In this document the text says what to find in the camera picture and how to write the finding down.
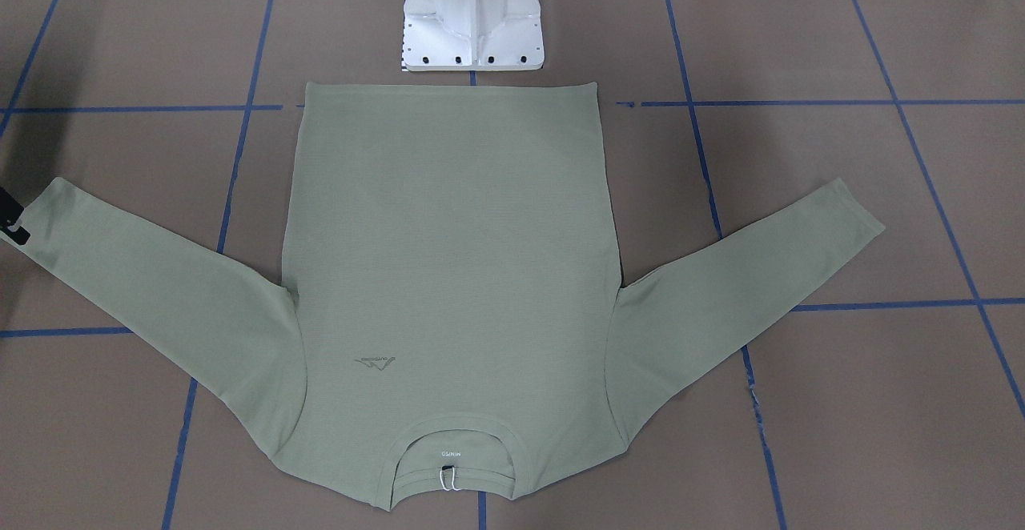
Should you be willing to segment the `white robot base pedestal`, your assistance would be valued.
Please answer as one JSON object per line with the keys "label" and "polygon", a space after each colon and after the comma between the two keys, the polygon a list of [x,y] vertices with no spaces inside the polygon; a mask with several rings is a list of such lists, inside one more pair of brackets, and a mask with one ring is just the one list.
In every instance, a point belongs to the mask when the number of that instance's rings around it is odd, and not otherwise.
{"label": "white robot base pedestal", "polygon": [[545,63],[541,0],[404,0],[400,66],[529,71]]}

